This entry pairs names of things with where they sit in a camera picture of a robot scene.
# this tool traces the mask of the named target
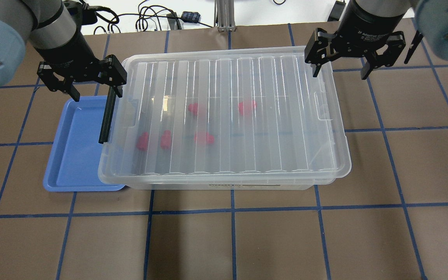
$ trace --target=translucent lid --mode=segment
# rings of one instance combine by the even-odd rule
[[[136,55],[98,175],[105,183],[313,184],[351,167],[331,65],[302,47]]]

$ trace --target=table surface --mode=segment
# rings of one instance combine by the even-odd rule
[[[305,45],[317,26],[95,35],[98,57]],[[415,29],[397,27],[408,40]],[[0,279],[448,279],[448,62],[418,48],[361,81],[333,63],[352,171],[305,191],[49,193],[68,96],[37,80],[27,48],[0,88]],[[82,95],[107,87],[77,85]]]

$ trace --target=blue plastic tray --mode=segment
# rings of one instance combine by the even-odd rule
[[[48,191],[115,191],[98,178],[102,145],[98,143],[106,96],[65,103],[44,174]]]

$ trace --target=white floor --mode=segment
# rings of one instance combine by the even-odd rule
[[[137,13],[137,7],[141,0],[86,0],[91,5],[109,7],[117,14]],[[283,23],[316,23],[326,21],[335,0],[286,0],[278,6],[272,0],[234,0],[234,17],[236,25],[279,25]],[[214,25],[214,0],[148,0],[143,5],[161,5],[172,9],[179,16],[183,11],[199,12],[201,22]],[[410,10],[406,18],[414,16]],[[137,16],[121,16],[118,24],[121,32],[135,32]],[[168,30],[169,25],[165,18],[160,18],[162,30]],[[92,34],[96,26],[107,27],[107,23],[99,20],[95,25],[82,27],[82,33]],[[199,24],[184,23],[184,29],[201,28]],[[154,30],[155,24],[149,21],[149,30]]]

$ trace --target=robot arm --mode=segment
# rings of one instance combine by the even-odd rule
[[[314,68],[313,76],[322,64],[340,57],[365,57],[362,79],[374,69],[393,66],[406,46],[404,33],[394,29],[411,7],[418,32],[405,62],[423,36],[438,57],[448,60],[448,0],[351,0],[335,33],[316,28],[312,34],[305,48],[305,62]],[[384,46],[387,49],[378,54]]]
[[[62,91],[78,101],[73,82],[96,81],[113,87],[126,83],[126,71],[117,57],[96,58],[62,0],[0,1],[0,86],[9,82],[31,42],[44,58],[37,74],[51,91]],[[55,74],[63,77],[60,81]]]

